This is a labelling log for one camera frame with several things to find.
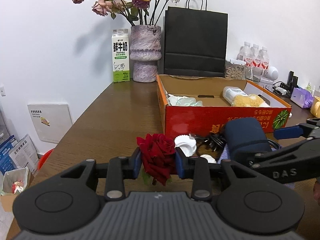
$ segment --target red cardboard box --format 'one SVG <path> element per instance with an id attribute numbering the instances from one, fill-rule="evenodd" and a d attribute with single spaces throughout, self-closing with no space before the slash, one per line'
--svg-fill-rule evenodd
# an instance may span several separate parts
<path id="1" fill-rule="evenodd" d="M 254 117 L 266 133 L 273 132 L 285 126 L 291 112 L 288 103 L 247 80 L 158 75 L 157 83 L 163 131 L 171 138 L 189 133 L 207 136 L 219 132 L 228 121 L 243 117 Z M 222 96 L 226 86 L 262 96 L 271 107 L 231 107 Z M 171 106 L 168 94 L 194 97 L 203 106 Z"/>

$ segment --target yellow sticker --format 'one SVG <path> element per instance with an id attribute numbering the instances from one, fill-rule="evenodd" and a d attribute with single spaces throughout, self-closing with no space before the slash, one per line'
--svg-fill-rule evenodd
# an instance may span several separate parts
<path id="1" fill-rule="evenodd" d="M 43 123 L 43 124 L 45 124 L 45 125 L 47 125 L 47 126 L 50 126 L 50 125 L 49 125 L 49 122 L 47 121 L 47 119 L 45 119 L 45 118 L 43 118 L 43 117 L 41 117 L 41 123 Z"/>

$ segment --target cow drawing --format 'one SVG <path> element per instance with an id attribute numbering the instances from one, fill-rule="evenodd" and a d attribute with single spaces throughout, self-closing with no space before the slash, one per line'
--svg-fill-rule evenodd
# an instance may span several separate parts
<path id="1" fill-rule="evenodd" d="M 116 63 L 114 63 L 113 65 L 115 67 L 115 71 L 123 71 L 123 69 L 125 67 L 124 63 L 119 64 L 119 65 L 116 65 Z"/>

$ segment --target blue poster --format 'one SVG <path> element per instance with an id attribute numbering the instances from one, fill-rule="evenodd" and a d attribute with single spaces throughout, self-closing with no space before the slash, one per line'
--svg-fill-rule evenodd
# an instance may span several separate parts
<path id="1" fill-rule="evenodd" d="M 12 135 L 0 145 L 0 171 L 3 175 L 6 171 L 15 169 L 15 165 L 9 157 L 9 152 L 17 143 L 15 136 Z"/>

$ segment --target green label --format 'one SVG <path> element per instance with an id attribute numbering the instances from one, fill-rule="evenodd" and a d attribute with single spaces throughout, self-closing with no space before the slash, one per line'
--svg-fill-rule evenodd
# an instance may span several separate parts
<path id="1" fill-rule="evenodd" d="M 113 72 L 113 82 L 121 82 L 121 81 L 130 81 L 129 70 Z"/>
<path id="2" fill-rule="evenodd" d="M 115 59 L 124 59 L 124 58 L 127 58 L 127 56 L 115 57 Z"/>

